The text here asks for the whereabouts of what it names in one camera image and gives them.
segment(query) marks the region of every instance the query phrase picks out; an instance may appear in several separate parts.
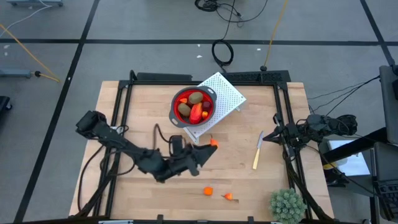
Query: gray floor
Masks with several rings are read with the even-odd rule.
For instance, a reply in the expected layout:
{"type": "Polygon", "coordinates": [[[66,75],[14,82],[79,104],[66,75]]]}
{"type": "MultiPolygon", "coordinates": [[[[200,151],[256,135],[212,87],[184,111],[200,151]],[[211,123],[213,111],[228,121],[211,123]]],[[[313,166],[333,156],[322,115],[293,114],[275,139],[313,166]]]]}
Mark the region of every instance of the gray floor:
{"type": "MultiPolygon", "coordinates": [[[[93,0],[64,0],[11,29],[18,38],[79,39],[93,0]]],[[[386,41],[398,40],[397,1],[368,0],[370,10],[386,41]]],[[[261,9],[263,1],[237,1],[244,18],[261,9]]],[[[242,28],[232,24],[227,39],[267,40],[282,8],[282,0],[269,1],[259,18],[242,28]]],[[[0,2],[0,22],[19,20],[34,7],[11,7],[0,2]]],[[[193,0],[101,0],[89,39],[217,39],[226,22],[216,13],[199,11],[193,0]]],[[[359,0],[300,0],[288,3],[277,40],[377,41],[359,0]]],[[[65,79],[77,44],[26,44],[44,64],[65,79]]],[[[267,45],[234,45],[229,72],[259,70],[267,45]]],[[[217,47],[227,59],[225,47],[217,47]]],[[[398,47],[389,47],[398,58],[398,47]]],[[[380,46],[274,45],[269,70],[289,70],[294,82],[304,82],[308,97],[344,88],[378,75],[386,58],[380,46]]],[[[17,44],[0,44],[0,67],[41,70],[17,44]]],[[[211,45],[201,44],[86,44],[67,99],[60,114],[47,157],[30,201],[25,221],[65,218],[72,201],[86,141],[75,133],[75,123],[95,107],[101,82],[127,78],[137,72],[186,73],[204,80],[220,68],[211,56],[211,45]]],[[[63,83],[44,78],[0,79],[0,95],[12,98],[14,109],[0,121],[0,223],[12,222],[36,157],[49,126],[63,83]]],[[[310,101],[316,108],[333,97],[310,101]]],[[[319,109],[327,113],[333,106],[319,109]]],[[[381,90],[372,82],[347,99],[331,116],[354,114],[358,134],[383,127],[381,90]]],[[[369,200],[341,189],[330,189],[336,218],[359,222],[369,218],[369,200]]]]}

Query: wooden table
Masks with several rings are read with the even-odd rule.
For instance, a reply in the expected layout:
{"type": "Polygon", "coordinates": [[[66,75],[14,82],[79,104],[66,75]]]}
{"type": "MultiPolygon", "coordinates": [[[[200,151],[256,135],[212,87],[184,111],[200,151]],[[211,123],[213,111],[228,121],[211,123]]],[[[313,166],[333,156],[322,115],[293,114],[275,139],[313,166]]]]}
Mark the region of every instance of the wooden table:
{"type": "MultiPolygon", "coordinates": [[[[294,120],[306,118],[309,114],[307,98],[302,83],[288,83],[294,120]]],[[[118,82],[103,82],[96,110],[104,113],[110,123],[113,113],[118,82]]],[[[152,147],[152,131],[155,123],[168,138],[172,134],[187,134],[176,128],[169,120],[170,102],[185,86],[176,85],[134,85],[127,117],[130,127],[125,137],[140,147],[152,147]]],[[[273,88],[269,86],[237,86],[247,101],[241,112],[234,111],[219,122],[208,134],[200,138],[199,145],[208,144],[210,133],[218,140],[220,147],[201,169],[200,175],[192,177],[188,171],[179,177],[172,177],[165,184],[158,184],[150,174],[138,169],[117,179],[111,218],[155,220],[163,214],[165,220],[235,220],[244,221],[253,216],[256,221],[272,221],[269,211],[271,192],[289,188],[282,147],[263,142],[257,170],[252,170],[259,134],[271,133],[275,128],[272,120],[276,112],[273,88]],[[203,195],[203,188],[214,188],[211,197],[203,195]],[[231,192],[239,203],[225,200],[221,195],[231,192]]],[[[280,93],[282,109],[284,99],[280,93]]],[[[157,146],[164,155],[168,145],[157,138],[157,146]]],[[[100,147],[96,141],[88,141],[83,165],[100,147]]],[[[307,189],[326,214],[333,217],[328,189],[323,175],[322,164],[317,152],[301,150],[302,164],[307,189]]],[[[99,154],[86,170],[82,205],[92,196],[100,177],[99,154]]],[[[129,157],[122,155],[119,171],[132,165],[129,157]]],[[[70,214],[77,212],[76,198],[73,198],[70,214]]],[[[103,194],[101,213],[104,213],[108,191],[103,194]]]]}

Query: knife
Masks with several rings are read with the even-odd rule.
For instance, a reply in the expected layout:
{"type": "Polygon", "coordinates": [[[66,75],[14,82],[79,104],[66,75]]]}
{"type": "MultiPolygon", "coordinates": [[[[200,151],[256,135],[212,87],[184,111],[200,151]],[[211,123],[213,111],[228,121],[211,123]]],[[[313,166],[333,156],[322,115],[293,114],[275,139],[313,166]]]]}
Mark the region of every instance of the knife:
{"type": "Polygon", "coordinates": [[[257,169],[257,164],[259,162],[259,156],[260,156],[260,148],[261,148],[261,143],[262,143],[262,137],[264,135],[264,131],[261,131],[260,137],[259,137],[259,142],[257,143],[257,152],[256,152],[256,156],[254,158],[254,162],[253,162],[253,169],[257,169]]]}

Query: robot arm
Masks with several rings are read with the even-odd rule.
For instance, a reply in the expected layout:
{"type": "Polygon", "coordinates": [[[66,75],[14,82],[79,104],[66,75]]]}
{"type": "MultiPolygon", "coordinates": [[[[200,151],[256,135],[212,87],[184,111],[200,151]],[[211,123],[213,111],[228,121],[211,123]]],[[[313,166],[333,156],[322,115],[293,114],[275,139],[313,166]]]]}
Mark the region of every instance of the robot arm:
{"type": "Polygon", "coordinates": [[[168,178],[189,170],[191,175],[199,175],[197,166],[203,166],[216,151],[217,146],[211,144],[196,146],[187,144],[173,144],[174,156],[165,159],[159,149],[138,147],[121,136],[106,123],[105,115],[97,111],[89,111],[77,123],[76,132],[87,139],[96,139],[105,147],[115,148],[133,159],[135,165],[143,173],[150,173],[155,180],[164,183],[168,178]]]}
{"type": "MultiPolygon", "coordinates": [[[[282,119],[279,114],[275,114],[274,122],[277,125],[275,130],[263,138],[264,141],[270,141],[277,144],[283,144],[287,150],[288,157],[295,156],[299,150],[307,145],[308,142],[321,142],[323,137],[331,134],[337,135],[353,135],[356,132],[357,122],[353,115],[343,115],[338,118],[331,118],[312,114],[305,119],[302,124],[286,124],[280,125],[282,119]]],[[[320,220],[332,220],[322,208],[317,204],[310,192],[301,183],[298,175],[294,171],[292,163],[287,163],[287,173],[295,182],[298,189],[301,191],[303,198],[306,199],[309,206],[313,209],[320,220]]]]}

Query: orange carrot piece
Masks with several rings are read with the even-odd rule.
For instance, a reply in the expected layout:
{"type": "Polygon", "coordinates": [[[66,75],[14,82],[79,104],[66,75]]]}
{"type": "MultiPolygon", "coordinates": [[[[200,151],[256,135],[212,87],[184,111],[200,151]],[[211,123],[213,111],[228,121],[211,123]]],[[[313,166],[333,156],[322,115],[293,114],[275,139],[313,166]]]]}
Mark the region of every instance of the orange carrot piece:
{"type": "Polygon", "coordinates": [[[207,111],[204,111],[204,112],[201,113],[201,117],[202,117],[203,119],[206,119],[207,116],[209,116],[209,113],[208,113],[207,111]]]}
{"type": "Polygon", "coordinates": [[[232,198],[232,193],[227,193],[227,194],[223,195],[223,197],[224,197],[226,200],[233,200],[233,198],[232,198]]]}
{"type": "Polygon", "coordinates": [[[182,99],[180,100],[180,102],[181,102],[181,103],[188,103],[188,99],[182,98],[182,99]]]}
{"type": "Polygon", "coordinates": [[[218,141],[217,141],[217,140],[215,140],[215,139],[210,139],[210,144],[211,144],[212,146],[217,146],[217,148],[218,148],[218,141]]]}
{"type": "Polygon", "coordinates": [[[205,187],[203,193],[207,196],[211,196],[213,194],[213,188],[212,187],[205,187]]]}

